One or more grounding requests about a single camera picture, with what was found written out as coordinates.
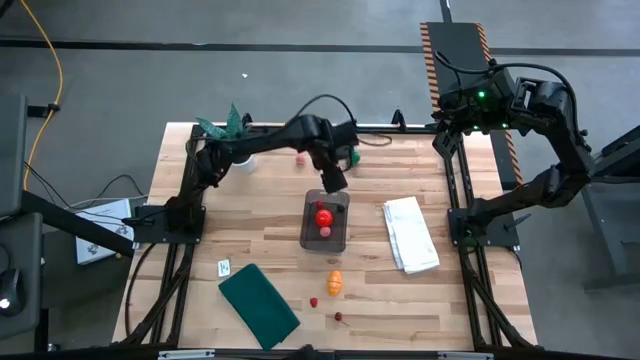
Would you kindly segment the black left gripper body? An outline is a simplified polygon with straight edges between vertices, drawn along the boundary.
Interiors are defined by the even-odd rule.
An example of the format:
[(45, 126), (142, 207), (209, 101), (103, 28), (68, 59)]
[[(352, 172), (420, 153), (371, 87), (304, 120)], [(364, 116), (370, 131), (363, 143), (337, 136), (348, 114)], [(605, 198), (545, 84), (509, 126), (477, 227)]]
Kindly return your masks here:
[(311, 149), (309, 156), (313, 167), (318, 171), (323, 171), (329, 167), (339, 167), (342, 171), (351, 168), (351, 147), (342, 146), (336, 150)]

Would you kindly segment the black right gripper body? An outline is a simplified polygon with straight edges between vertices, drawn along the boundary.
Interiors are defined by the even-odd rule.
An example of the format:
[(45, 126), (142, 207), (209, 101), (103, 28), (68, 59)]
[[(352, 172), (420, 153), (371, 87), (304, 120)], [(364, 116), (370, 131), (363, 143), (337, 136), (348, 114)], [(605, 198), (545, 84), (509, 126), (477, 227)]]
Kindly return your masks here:
[(510, 85), (488, 82), (452, 89), (440, 96), (436, 121), (458, 132), (506, 130), (510, 101)]

